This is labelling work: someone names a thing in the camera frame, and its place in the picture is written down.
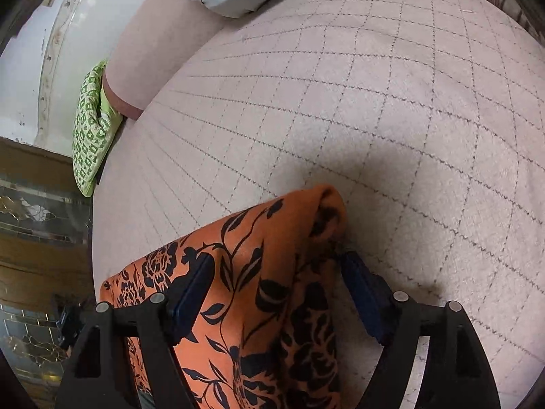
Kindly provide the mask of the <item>orange black floral garment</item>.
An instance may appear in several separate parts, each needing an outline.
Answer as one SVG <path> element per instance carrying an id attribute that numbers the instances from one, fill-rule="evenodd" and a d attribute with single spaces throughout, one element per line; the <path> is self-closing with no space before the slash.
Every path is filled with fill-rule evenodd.
<path id="1" fill-rule="evenodd" d="M 135 260 L 105 280 L 124 307 L 162 293 L 205 260 L 215 275 L 175 355 L 200 408 L 337 408 L 330 302 L 346 211 L 332 186 L 239 211 Z"/>

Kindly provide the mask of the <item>wooden glass wardrobe door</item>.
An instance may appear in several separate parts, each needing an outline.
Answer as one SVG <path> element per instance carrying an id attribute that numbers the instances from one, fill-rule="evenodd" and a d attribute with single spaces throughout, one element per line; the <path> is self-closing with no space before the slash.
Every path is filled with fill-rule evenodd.
<path id="1" fill-rule="evenodd" d="M 56 326 L 64 307 L 94 301 L 91 202 L 72 161 L 1 141 L 1 352 L 39 408 L 52 408 L 66 352 Z"/>

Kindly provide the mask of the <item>green patterned pillow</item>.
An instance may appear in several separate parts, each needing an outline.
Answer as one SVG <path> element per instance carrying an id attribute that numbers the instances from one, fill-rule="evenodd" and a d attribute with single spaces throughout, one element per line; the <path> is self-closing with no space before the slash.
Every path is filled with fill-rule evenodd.
<path id="1" fill-rule="evenodd" d="M 123 119 L 105 95 L 106 65 L 106 60 L 100 61 L 83 79 L 73 125 L 73 175 L 79 192 L 86 198 L 93 194 L 97 173 Z"/>

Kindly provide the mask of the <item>pink quilted mattress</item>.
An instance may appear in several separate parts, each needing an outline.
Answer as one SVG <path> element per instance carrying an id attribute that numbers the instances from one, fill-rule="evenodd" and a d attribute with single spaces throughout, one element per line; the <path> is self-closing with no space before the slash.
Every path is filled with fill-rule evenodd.
<path id="1" fill-rule="evenodd" d="M 544 367 L 544 49 L 486 0 L 274 0 L 127 122 L 93 198 L 96 284 L 328 183 L 393 288 L 460 302 L 502 406 Z"/>

